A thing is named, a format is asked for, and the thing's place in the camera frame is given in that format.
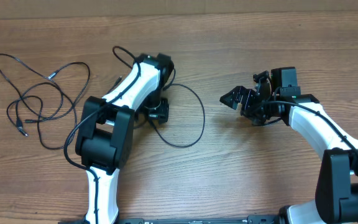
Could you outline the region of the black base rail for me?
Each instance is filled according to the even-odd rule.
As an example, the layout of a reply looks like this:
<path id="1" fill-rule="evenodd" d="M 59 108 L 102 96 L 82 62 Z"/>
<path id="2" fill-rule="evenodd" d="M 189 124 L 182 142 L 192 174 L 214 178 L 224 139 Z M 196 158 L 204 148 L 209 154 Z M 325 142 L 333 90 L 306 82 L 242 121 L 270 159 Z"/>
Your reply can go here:
<path id="1" fill-rule="evenodd" d="M 279 215 L 249 215 L 242 218 L 186 218 L 156 219 L 118 218 L 113 224 L 286 224 L 285 218 Z"/>

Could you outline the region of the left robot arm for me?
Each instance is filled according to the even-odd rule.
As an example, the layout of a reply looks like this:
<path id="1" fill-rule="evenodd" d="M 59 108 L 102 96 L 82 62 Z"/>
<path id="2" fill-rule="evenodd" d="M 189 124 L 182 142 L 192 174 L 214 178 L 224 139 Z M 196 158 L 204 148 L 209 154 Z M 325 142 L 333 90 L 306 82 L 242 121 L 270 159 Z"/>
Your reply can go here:
<path id="1" fill-rule="evenodd" d="M 141 54 L 115 90 L 86 100 L 75 145 L 89 187 L 89 207 L 82 223 L 117 222 L 118 175 L 132 149 L 135 120 L 142 113 L 146 121 L 167 122 L 169 104 L 161 93 L 173 70 L 168 55 Z"/>

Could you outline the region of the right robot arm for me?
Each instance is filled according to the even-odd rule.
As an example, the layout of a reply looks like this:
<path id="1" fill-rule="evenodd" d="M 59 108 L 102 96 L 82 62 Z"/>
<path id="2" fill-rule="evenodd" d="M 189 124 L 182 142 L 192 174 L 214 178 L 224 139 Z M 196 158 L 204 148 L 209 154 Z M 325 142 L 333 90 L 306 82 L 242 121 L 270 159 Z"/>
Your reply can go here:
<path id="1" fill-rule="evenodd" d="M 220 97 L 254 126 L 283 121 L 298 132 L 321 159 L 314 199 L 282 207 L 268 223 L 358 223 L 358 140 L 325 112 L 312 94 L 302 94 L 295 67 L 253 76 L 254 88 L 236 86 Z"/>

